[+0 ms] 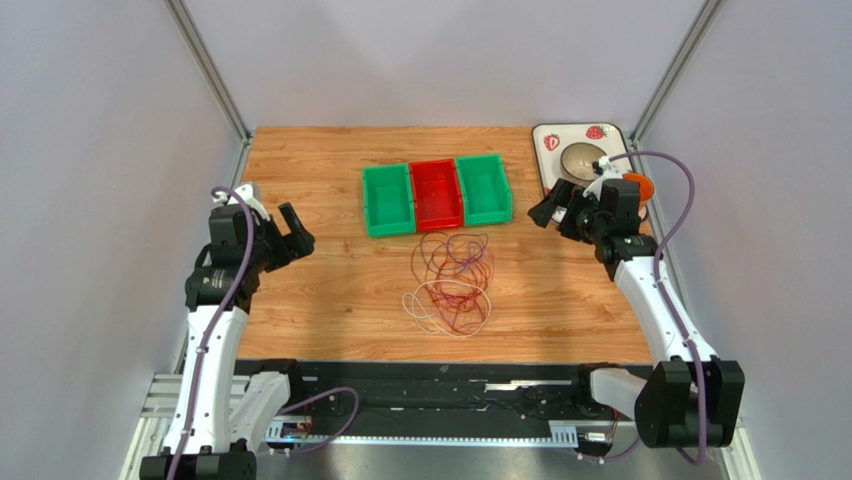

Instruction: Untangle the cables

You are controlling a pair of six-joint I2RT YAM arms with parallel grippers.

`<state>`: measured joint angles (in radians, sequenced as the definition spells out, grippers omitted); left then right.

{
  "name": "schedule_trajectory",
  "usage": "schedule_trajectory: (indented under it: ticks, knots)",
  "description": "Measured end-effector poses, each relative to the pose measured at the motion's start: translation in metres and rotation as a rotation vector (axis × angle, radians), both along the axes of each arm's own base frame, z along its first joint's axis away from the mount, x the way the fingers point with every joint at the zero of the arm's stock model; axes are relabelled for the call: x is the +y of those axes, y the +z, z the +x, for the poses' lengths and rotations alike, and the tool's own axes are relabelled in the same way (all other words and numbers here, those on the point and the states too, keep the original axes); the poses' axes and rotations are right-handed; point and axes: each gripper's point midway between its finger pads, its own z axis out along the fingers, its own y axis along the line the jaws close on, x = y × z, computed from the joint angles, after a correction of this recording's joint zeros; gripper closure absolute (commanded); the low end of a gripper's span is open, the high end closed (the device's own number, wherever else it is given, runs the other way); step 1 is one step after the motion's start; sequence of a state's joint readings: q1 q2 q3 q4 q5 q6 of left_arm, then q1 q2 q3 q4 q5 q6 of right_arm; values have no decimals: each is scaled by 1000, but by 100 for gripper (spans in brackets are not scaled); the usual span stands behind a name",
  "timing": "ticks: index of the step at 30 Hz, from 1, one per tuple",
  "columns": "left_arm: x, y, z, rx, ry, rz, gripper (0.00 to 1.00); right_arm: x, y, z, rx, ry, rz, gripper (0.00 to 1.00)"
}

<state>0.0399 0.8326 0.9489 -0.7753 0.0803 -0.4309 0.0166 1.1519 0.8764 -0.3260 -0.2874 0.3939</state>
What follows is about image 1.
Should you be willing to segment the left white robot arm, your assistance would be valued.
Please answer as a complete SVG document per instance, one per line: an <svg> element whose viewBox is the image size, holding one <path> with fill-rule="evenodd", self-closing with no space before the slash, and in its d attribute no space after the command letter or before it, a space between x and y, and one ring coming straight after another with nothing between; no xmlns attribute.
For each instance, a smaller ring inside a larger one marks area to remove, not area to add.
<svg viewBox="0 0 852 480"><path fill-rule="evenodd" d="M234 200L211 211L210 241L185 282L186 363L172 424L160 452L141 460L139 478L256 477L265 432L302 381L296 361L264 360L233 404L238 346L261 274L311 255L315 243L291 204L279 211L286 234Z"/></svg>

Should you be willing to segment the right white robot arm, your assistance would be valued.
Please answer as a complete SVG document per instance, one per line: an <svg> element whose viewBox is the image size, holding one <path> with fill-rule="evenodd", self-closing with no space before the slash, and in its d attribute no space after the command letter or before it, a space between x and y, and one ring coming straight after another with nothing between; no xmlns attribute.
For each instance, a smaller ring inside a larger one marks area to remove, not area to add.
<svg viewBox="0 0 852 480"><path fill-rule="evenodd" d="M643 379L624 367L580 369L581 401L634 420L648 448L723 448L731 444L745 375L702 338L670 290L657 241L641 233L640 187L610 178L598 193L558 180L528 215L539 227L595 248L596 259L628 301L640 324L654 369Z"/></svg>

